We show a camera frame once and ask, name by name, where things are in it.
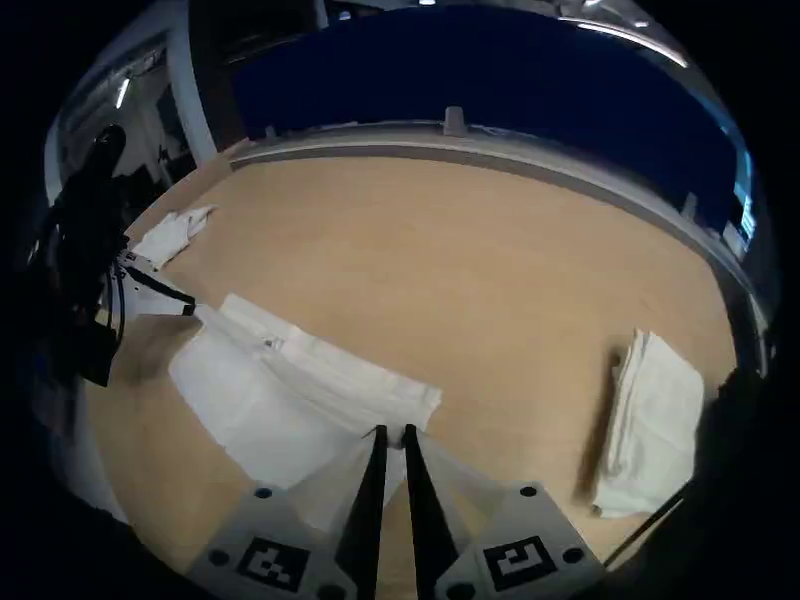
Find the wooden table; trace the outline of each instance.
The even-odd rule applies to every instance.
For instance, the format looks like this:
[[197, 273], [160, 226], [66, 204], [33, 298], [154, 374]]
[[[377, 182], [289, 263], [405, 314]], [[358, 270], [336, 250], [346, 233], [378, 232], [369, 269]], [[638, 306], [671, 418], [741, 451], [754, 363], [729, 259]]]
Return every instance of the wooden table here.
[[[710, 392], [735, 365], [708, 265], [615, 207], [516, 175], [399, 158], [244, 168], [200, 195], [210, 223], [165, 269], [218, 307], [235, 292], [367, 360], [444, 390], [429, 433], [497, 480], [538, 479], [602, 558], [642, 520], [593, 514], [610, 366], [635, 327]], [[199, 326], [128, 326], [88, 390], [132, 526], [185, 571], [250, 482], [167, 374]], [[386, 509], [378, 593], [413, 597], [407, 491]]]

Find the black cable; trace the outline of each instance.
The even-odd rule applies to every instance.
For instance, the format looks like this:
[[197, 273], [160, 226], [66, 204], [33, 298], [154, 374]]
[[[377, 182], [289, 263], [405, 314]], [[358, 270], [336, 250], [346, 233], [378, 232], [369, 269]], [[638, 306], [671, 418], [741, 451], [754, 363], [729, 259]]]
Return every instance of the black cable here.
[[119, 330], [117, 331], [117, 348], [119, 348], [125, 333], [125, 289], [122, 286], [122, 269], [119, 268], [117, 259], [114, 259], [114, 272], [117, 274], [117, 291], [119, 291]]
[[642, 534], [644, 534], [648, 529], [650, 529], [653, 525], [655, 525], [656, 522], [658, 522], [658, 520], [661, 519], [661, 517], [666, 515], [673, 508], [675, 508], [678, 505], [678, 503], [681, 500], [683, 500], [683, 494], [688, 486], [689, 486], [688, 482], [684, 483], [683, 486], [677, 492], [675, 492], [670, 497], [669, 500], [664, 502], [664, 504], [662, 504], [656, 512], [647, 517], [647, 520], [644, 523], [642, 523], [636, 531], [630, 534], [628, 538], [624, 542], [622, 542], [619, 545], [619, 547], [616, 550], [614, 550], [614, 552], [612, 552], [609, 555], [609, 557], [605, 560], [605, 562], [603, 562], [603, 566], [606, 569], [609, 568], [614, 563], [614, 561], [616, 561], [620, 557], [620, 555], [623, 552], [625, 552], [625, 550], [630, 548], [631, 544], [633, 544], [636, 540], [638, 540], [642, 536]]
[[108, 319], [106, 319], [106, 328], [111, 329], [111, 319], [114, 316], [114, 288], [111, 286], [111, 269], [106, 271], [106, 289], [108, 290]]

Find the blue partition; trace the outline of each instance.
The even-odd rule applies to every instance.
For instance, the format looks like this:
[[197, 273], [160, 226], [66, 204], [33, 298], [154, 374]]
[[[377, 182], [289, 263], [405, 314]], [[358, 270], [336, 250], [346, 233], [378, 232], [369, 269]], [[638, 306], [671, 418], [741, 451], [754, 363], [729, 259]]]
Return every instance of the blue partition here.
[[684, 88], [625, 43], [534, 13], [461, 6], [345, 21], [233, 76], [248, 135], [357, 121], [442, 120], [533, 134], [636, 173], [721, 231], [732, 144]]

